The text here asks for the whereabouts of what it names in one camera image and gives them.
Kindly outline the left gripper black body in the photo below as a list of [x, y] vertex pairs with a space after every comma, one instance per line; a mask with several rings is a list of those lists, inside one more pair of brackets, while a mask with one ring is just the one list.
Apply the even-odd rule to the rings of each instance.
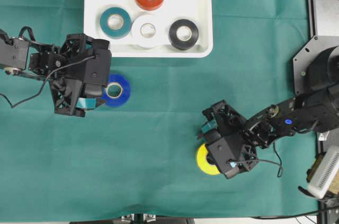
[[69, 34], [61, 47], [44, 46], [31, 54], [29, 71], [49, 84], [56, 114], [84, 117], [78, 101], [92, 99], [98, 107], [108, 85], [110, 42], [83, 33]]

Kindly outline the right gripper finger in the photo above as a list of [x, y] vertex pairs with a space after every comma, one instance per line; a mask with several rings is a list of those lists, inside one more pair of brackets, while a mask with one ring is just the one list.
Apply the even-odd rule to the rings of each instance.
[[203, 138], [204, 134], [207, 133], [208, 131], [215, 129], [216, 128], [216, 121], [215, 120], [211, 120], [206, 122], [200, 129], [197, 139], [201, 139]]

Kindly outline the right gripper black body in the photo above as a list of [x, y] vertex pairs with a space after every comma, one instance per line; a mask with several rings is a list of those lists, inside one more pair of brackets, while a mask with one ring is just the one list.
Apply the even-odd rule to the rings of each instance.
[[275, 116], [275, 105], [247, 120], [224, 100], [202, 111], [207, 122], [201, 127], [201, 170], [227, 179], [251, 171], [260, 161], [256, 147], [268, 142], [254, 134], [255, 126]]

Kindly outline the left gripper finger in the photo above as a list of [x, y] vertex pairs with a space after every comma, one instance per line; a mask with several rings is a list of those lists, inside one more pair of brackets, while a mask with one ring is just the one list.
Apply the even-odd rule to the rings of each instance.
[[84, 110], [93, 110], [104, 104], [105, 101], [100, 98], [83, 98], [79, 97], [76, 107]]

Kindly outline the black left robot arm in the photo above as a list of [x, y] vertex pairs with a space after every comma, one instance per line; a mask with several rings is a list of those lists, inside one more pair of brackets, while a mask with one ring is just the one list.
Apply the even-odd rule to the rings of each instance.
[[107, 102], [110, 43], [83, 33], [69, 34], [62, 46], [38, 42], [30, 27], [18, 37], [1, 31], [1, 69], [6, 74], [49, 85], [56, 114], [84, 117]]

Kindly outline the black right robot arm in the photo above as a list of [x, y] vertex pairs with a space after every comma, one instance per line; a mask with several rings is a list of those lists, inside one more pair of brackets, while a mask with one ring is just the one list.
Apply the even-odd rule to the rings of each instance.
[[230, 179], [260, 162], [256, 149], [282, 137], [338, 128], [338, 47], [320, 52], [306, 70], [308, 91], [273, 104], [246, 119], [226, 101], [205, 109], [199, 138], [198, 167]]

